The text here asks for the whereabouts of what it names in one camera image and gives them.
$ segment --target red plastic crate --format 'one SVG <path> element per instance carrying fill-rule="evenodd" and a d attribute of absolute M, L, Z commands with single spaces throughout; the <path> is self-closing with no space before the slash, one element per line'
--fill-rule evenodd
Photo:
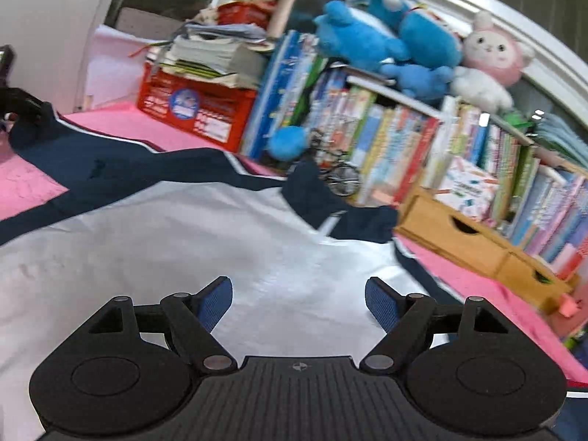
<path fill-rule="evenodd" d="M 232 25 L 233 23 L 255 23 L 255 25 L 267 29 L 271 11 L 267 11 L 254 3 L 235 1 L 226 3 L 217 8 L 219 25 Z"/>
<path fill-rule="evenodd" d="M 145 74 L 137 107 L 163 123 L 208 139 L 237 152 L 256 91 L 231 89 L 168 75 L 161 69 L 149 79 Z"/>

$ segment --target pink surface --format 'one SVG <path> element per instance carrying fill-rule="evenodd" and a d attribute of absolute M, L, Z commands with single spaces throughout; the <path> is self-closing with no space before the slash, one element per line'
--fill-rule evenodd
<path fill-rule="evenodd" d="M 148 141 L 163 150 L 216 147 L 198 136 L 151 119 L 130 103 L 72 114 L 68 119 L 89 130 Z M 261 166 L 251 166 L 260 174 L 271 175 Z M 0 136 L 0 220 L 41 205 L 65 191 L 66 188 L 14 154 L 5 135 Z M 521 299 L 494 280 L 461 269 L 409 240 L 403 241 L 431 273 L 443 279 L 461 296 L 480 295 L 490 300 L 562 367 L 568 379 L 588 383 L 588 370 L 576 361 L 541 317 Z"/>
<path fill-rule="evenodd" d="M 404 237 L 399 238 L 430 273 L 442 279 L 462 297 L 477 295 L 489 300 L 551 356 L 569 380 L 588 383 L 588 370 L 560 343 L 548 324 L 527 303 L 495 280 L 457 267 L 449 260 L 420 247 L 415 242 Z"/>

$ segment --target pink plush toy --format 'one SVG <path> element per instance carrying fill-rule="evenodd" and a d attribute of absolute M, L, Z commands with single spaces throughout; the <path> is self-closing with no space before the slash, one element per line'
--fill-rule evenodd
<path fill-rule="evenodd" d="M 483 71 L 509 87 L 520 79 L 521 71 L 533 58 L 532 48 L 494 26 L 491 13 L 478 12 L 473 31 L 463 45 L 463 66 Z"/>

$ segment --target blue pom-pom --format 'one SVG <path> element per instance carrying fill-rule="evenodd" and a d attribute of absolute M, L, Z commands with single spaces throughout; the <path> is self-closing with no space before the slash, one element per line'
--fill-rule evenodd
<path fill-rule="evenodd" d="M 268 141 L 268 153 L 278 161 L 290 162 L 308 148 L 306 131 L 299 126 L 278 129 Z"/>

